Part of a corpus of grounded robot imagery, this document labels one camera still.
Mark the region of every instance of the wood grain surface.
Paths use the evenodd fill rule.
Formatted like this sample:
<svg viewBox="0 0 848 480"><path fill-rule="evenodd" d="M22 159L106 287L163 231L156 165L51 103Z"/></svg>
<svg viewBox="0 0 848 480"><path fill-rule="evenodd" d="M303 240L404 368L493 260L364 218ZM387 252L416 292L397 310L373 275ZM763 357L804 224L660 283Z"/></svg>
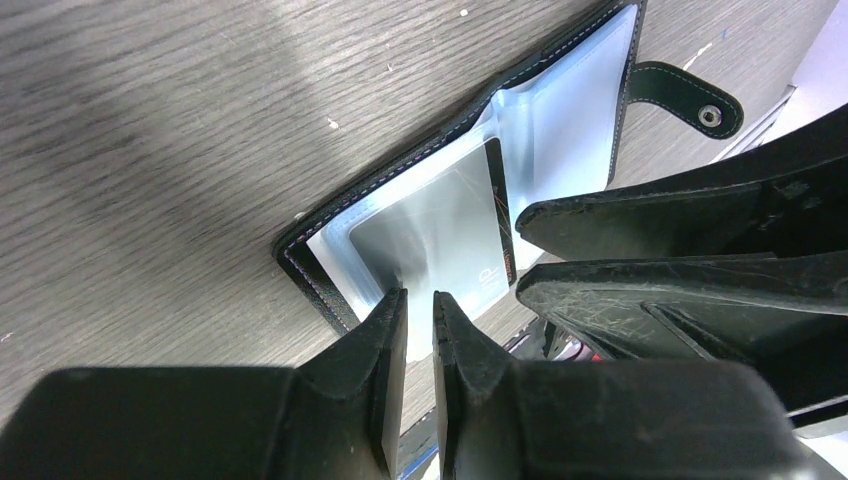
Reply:
<svg viewBox="0 0 848 480"><path fill-rule="evenodd" d="M334 334L274 236L595 3L0 3L0 422L59 367L314 356ZM835 3L650 0L639 58L711 44L690 71L750 121ZM725 145L633 106L615 185ZM510 298L478 323L504 341L530 318ZM428 359L408 368L403 428L433 404Z"/></svg>

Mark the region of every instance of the metal snap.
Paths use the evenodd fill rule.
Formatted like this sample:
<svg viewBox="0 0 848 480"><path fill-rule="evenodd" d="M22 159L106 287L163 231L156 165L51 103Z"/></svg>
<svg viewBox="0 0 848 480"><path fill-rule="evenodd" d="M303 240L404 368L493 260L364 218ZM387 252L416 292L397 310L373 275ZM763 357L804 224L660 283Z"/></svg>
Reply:
<svg viewBox="0 0 848 480"><path fill-rule="evenodd" d="M698 120L705 127L715 128L721 125L721 110L715 105L704 105L698 111Z"/></svg>

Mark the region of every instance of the wallet flap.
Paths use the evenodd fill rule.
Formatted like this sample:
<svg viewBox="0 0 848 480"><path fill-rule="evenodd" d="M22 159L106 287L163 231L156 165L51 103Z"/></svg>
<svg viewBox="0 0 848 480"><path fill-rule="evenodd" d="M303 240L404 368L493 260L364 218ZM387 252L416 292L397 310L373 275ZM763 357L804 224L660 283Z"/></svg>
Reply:
<svg viewBox="0 0 848 480"><path fill-rule="evenodd" d="M714 139L742 128L742 105L733 95L663 62L640 62L630 76L630 103L645 102L670 112Z"/></svg>

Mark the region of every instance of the wallet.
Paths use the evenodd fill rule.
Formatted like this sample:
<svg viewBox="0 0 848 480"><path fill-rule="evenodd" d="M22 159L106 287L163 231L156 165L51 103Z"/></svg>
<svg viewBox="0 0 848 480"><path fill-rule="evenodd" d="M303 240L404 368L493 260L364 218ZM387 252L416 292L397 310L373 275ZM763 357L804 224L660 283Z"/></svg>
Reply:
<svg viewBox="0 0 848 480"><path fill-rule="evenodd" d="M339 334L406 288L407 360L426 357L434 291L476 319L543 253L516 234L521 212L612 181L629 103L714 139L741 128L728 93L672 65L635 63L644 14L644 0L607 1L560 28L437 134L290 225L277 262Z"/></svg>

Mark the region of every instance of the table surface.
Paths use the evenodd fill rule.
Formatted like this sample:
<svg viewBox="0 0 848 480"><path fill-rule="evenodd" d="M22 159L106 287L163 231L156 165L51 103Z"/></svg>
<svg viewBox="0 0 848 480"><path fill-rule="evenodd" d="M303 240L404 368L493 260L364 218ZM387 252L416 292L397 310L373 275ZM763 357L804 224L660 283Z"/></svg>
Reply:
<svg viewBox="0 0 848 480"><path fill-rule="evenodd" d="M271 243L590 0L0 4L0 423L70 365L297 365L335 335ZM836 0L650 0L640 60L768 110ZM649 105L614 185L727 142ZM498 341L532 314L478 324ZM434 404L410 365L403 428Z"/></svg>

